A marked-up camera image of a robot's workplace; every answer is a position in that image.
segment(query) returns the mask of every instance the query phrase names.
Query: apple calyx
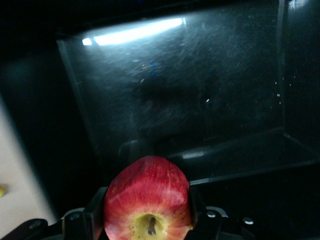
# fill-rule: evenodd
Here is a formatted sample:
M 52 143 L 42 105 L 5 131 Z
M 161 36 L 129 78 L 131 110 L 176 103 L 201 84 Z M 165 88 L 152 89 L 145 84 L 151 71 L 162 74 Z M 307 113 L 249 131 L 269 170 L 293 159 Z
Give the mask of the apple calyx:
M 149 235 L 157 235 L 156 230 L 155 230 L 155 224 L 156 224 L 156 219 L 154 217 L 151 217 L 149 220 L 149 226 L 147 227 L 147 232 Z

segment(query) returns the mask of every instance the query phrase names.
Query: bright light strip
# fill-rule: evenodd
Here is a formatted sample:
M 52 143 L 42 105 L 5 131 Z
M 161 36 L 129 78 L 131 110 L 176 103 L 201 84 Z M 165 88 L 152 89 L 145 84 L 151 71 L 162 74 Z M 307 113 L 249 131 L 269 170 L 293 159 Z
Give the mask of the bright light strip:
M 163 20 L 149 24 L 147 26 L 142 26 L 126 31 L 119 31 L 102 36 L 95 36 L 94 40 L 100 46 L 123 44 L 136 39 L 158 34 L 168 29 L 175 28 L 177 26 L 180 26 L 182 22 L 183 20 L 181 18 Z
M 82 40 L 82 43 L 83 43 L 84 46 L 90 46 L 90 45 L 92 45 L 92 41 L 91 41 L 90 38 L 85 38 L 85 39 L 83 39 L 83 40 Z

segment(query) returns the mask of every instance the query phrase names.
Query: white surface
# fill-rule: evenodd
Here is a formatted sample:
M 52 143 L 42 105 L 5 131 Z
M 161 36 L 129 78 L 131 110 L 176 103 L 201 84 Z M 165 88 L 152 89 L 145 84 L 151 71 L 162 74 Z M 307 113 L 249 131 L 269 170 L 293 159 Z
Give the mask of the white surface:
M 0 185 L 8 185 L 0 197 L 0 238 L 21 223 L 46 219 L 56 222 L 19 144 L 0 99 Z

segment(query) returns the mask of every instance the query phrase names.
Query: red apple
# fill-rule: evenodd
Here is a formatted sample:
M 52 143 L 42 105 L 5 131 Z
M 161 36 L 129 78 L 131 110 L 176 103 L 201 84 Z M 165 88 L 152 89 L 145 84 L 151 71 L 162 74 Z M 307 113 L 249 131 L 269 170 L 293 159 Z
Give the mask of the red apple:
M 168 160 L 143 157 L 111 182 L 103 216 L 110 240 L 182 240 L 192 229 L 188 180 Z

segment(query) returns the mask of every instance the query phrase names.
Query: black bolt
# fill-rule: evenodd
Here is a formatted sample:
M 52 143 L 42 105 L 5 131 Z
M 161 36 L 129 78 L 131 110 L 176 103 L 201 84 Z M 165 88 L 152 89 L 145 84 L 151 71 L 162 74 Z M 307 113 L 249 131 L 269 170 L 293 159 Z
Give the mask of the black bolt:
M 209 218 L 215 218 L 215 217 L 216 217 L 215 211 L 207 211 L 207 212 L 206 212 L 206 215 L 207 215 Z
M 80 212 L 78 212 L 78 211 L 73 212 L 68 217 L 69 217 L 70 220 L 78 219 L 80 217 Z
M 253 225 L 254 221 L 250 217 L 244 217 L 242 221 L 247 225 Z
M 42 221 L 41 220 L 34 220 L 30 225 L 29 225 L 29 229 L 35 229 L 39 226 L 41 226 Z

